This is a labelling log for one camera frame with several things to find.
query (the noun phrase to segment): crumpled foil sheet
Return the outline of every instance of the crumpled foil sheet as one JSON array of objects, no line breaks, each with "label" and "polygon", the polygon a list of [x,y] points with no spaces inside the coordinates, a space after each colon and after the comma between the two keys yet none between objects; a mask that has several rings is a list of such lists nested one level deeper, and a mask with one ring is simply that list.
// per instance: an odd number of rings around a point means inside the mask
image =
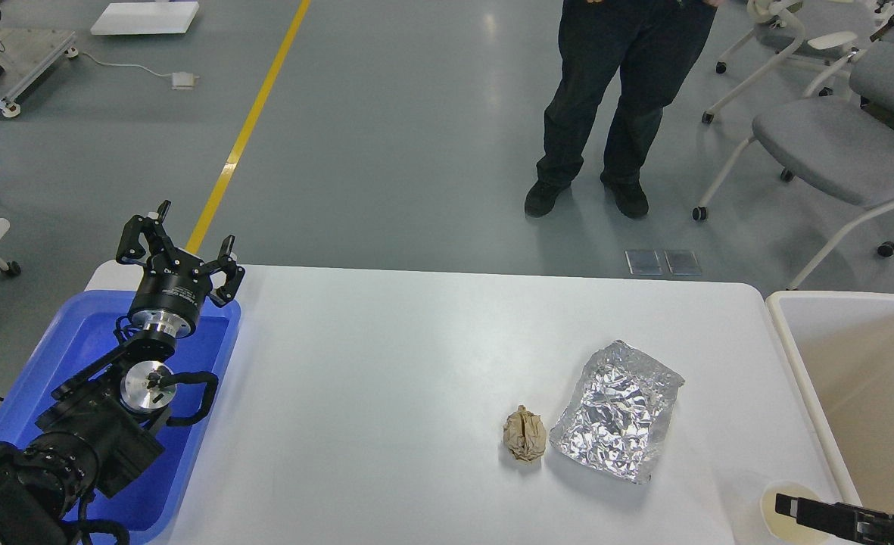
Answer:
[{"label": "crumpled foil sheet", "polygon": [[598,472],[647,483],[683,384],[674,370],[614,341],[585,363],[551,446]]}]

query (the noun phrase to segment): person's leg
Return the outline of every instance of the person's leg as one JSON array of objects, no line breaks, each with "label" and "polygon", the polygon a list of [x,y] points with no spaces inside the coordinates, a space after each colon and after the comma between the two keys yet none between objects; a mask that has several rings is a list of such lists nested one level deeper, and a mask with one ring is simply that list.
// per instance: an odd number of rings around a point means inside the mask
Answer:
[{"label": "person's leg", "polygon": [[658,1],[565,0],[558,32],[561,83],[544,110],[544,157],[537,162],[537,183],[524,203],[529,215],[548,213],[578,175],[605,89],[643,24],[645,5]]},{"label": "person's leg", "polygon": [[702,0],[665,0],[621,64],[622,94],[605,146],[602,182],[629,217],[648,213],[638,172],[682,82],[706,45],[716,9]]}]

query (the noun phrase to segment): blue tray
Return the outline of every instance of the blue tray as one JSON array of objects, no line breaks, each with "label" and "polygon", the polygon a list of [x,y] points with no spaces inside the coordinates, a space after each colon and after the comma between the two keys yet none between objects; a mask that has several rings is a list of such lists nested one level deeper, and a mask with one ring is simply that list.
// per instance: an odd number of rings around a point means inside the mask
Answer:
[{"label": "blue tray", "polygon": [[[127,313],[132,299],[134,292],[94,290],[63,304],[0,407],[0,441],[22,448],[39,435],[36,419],[55,402],[49,393],[117,346],[114,321]],[[198,330],[177,341],[177,352],[167,366],[174,372],[209,370],[223,378],[238,337],[240,316],[234,301],[223,308],[207,304]],[[180,386],[171,403],[174,415],[194,413],[203,390],[202,386]],[[165,447],[164,454],[112,500],[97,493],[87,517],[122,523],[131,531],[132,545],[145,544],[160,534],[184,496],[208,420],[190,428],[160,430],[157,439]],[[75,518],[76,508],[67,515],[67,520]],[[93,538],[100,545],[114,542],[104,534]]]}]

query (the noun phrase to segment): brown paper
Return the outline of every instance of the brown paper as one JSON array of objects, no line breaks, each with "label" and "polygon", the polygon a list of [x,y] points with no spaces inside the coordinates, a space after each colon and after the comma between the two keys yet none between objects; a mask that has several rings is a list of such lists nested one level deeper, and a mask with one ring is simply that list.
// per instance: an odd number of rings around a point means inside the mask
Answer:
[{"label": "brown paper", "polygon": [[547,445],[547,431],[541,424],[540,417],[517,406],[504,423],[504,444],[510,454],[522,462],[533,462],[544,455]]}]

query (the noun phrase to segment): beige bin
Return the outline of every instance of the beige bin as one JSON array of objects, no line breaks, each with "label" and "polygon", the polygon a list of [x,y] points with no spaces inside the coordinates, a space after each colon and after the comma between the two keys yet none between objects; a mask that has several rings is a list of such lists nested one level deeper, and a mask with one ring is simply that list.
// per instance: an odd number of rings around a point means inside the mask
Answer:
[{"label": "beige bin", "polygon": [[894,513],[894,294],[766,304],[845,502]]}]

